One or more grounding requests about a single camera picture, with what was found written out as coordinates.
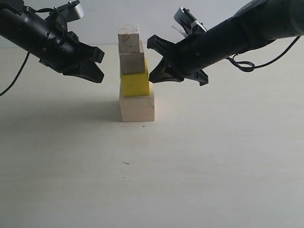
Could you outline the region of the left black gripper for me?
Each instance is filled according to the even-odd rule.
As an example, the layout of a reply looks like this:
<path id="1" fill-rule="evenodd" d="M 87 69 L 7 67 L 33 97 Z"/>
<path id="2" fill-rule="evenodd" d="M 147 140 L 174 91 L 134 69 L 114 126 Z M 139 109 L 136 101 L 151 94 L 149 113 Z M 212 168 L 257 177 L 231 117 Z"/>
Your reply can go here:
<path id="1" fill-rule="evenodd" d="M 48 28 L 39 31 L 40 63 L 65 76 L 78 77 L 93 83 L 101 83 L 104 73 L 100 70 L 105 53 L 96 46 L 79 41 L 74 32 L 62 36 L 58 29 Z"/>

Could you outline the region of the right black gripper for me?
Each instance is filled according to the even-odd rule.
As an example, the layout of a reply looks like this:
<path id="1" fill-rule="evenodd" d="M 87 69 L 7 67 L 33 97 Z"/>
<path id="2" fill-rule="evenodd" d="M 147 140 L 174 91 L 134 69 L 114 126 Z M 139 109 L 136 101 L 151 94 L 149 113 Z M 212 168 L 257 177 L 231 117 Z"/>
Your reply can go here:
<path id="1" fill-rule="evenodd" d="M 202 70 L 237 52 L 235 38 L 225 38 L 211 33 L 194 34 L 178 43 L 172 43 L 157 35 L 147 41 L 147 48 L 162 55 L 162 59 L 149 74 L 152 83 L 183 82 L 194 80 L 205 85 L 208 75 Z"/>

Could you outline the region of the left grey black robot arm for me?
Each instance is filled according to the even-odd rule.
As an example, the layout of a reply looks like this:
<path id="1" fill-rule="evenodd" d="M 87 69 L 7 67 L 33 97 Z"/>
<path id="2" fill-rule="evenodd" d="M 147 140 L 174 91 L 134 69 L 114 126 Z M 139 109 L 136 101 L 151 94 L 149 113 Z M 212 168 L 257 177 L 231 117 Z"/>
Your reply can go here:
<path id="1" fill-rule="evenodd" d="M 40 63 L 65 76 L 101 83 L 97 66 L 104 58 L 98 48 L 80 42 L 67 23 L 81 19 L 80 1 L 35 10 L 22 0 L 0 2 L 0 35 L 39 58 Z"/>

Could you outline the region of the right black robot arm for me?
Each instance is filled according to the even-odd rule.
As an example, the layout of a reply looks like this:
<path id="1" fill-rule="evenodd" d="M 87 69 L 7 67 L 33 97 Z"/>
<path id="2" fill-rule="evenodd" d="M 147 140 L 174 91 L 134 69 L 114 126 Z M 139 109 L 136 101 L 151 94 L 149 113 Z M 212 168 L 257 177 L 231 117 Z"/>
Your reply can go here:
<path id="1" fill-rule="evenodd" d="M 204 69 L 223 60 L 229 60 L 239 69 L 250 72 L 252 63 L 237 62 L 234 55 L 263 48 L 275 40 L 304 34 L 304 3 L 301 0 L 253 0 L 233 16 L 207 29 L 189 9 L 181 7 L 175 21 L 186 33 L 183 40 L 172 43 L 157 35 L 147 41 L 147 48 L 158 52 L 162 59 L 150 73 L 149 81 L 209 82 Z"/>

